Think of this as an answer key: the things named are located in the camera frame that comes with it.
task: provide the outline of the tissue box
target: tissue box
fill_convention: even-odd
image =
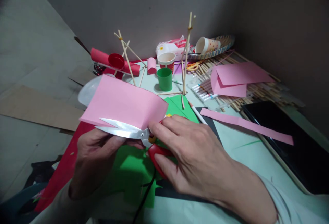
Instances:
[[[176,55],[174,61],[180,61],[182,58],[185,44],[186,44],[186,39],[184,39],[184,36],[182,35],[180,39],[159,43],[157,45],[157,49],[155,50],[155,52],[157,54],[157,57],[160,54],[172,52]]]

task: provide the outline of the black cable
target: black cable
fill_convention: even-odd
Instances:
[[[141,212],[141,210],[142,210],[142,208],[143,208],[143,205],[144,205],[144,203],[145,203],[145,201],[146,201],[147,195],[148,195],[148,193],[150,192],[150,189],[151,189],[151,187],[152,187],[152,185],[153,185],[153,182],[154,182],[154,180],[155,180],[155,174],[156,174],[156,172],[157,172],[157,170],[154,168],[153,178],[152,178],[150,184],[148,185],[148,187],[147,187],[147,189],[146,189],[146,191],[145,191],[145,194],[144,194],[144,196],[143,196],[143,199],[142,199],[141,203],[140,203],[139,206],[138,206],[137,212],[136,212],[136,214],[135,214],[135,216],[134,216],[134,219],[133,219],[133,224],[135,224],[135,222],[136,222],[136,220],[137,220],[137,217],[138,217],[139,213]]]

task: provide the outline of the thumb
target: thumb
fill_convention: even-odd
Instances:
[[[105,141],[105,144],[100,149],[101,156],[110,157],[120,148],[121,145],[124,144],[126,140],[126,138],[119,136],[113,136],[109,138]]]
[[[175,185],[174,182],[176,180],[177,170],[179,170],[177,168],[177,165],[175,163],[173,163],[171,160],[169,160],[167,157],[165,157],[164,155],[155,154],[154,158],[157,161],[157,163],[159,164],[163,173],[167,176],[168,180],[173,185]]]

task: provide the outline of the green cup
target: green cup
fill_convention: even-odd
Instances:
[[[162,91],[170,91],[172,89],[171,74],[172,71],[170,68],[160,68],[157,72],[159,87]]]

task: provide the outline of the scissors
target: scissors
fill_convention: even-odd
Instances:
[[[186,69],[189,70],[189,71],[196,71],[199,68],[199,65],[202,64],[204,61],[205,60],[200,60],[198,62],[188,64],[186,66]]]
[[[172,152],[170,150],[160,147],[157,144],[150,143],[150,142],[154,142],[155,139],[152,139],[150,137],[150,130],[148,128],[146,128],[145,130],[141,130],[133,125],[129,125],[129,124],[121,122],[121,121],[106,119],[106,118],[100,118],[100,119],[115,127],[95,126],[97,129],[100,129],[104,132],[107,132],[109,134],[113,134],[113,135],[116,135],[119,137],[140,139],[142,141],[142,143],[146,147],[149,148],[148,154],[151,158],[152,163],[154,164],[154,167],[157,169],[157,171],[160,173],[160,175],[163,179],[167,179],[167,177],[165,176],[165,174],[159,167],[158,163],[156,162],[154,155],[161,154],[161,155],[169,156],[169,157],[174,157],[174,155],[172,154]]]

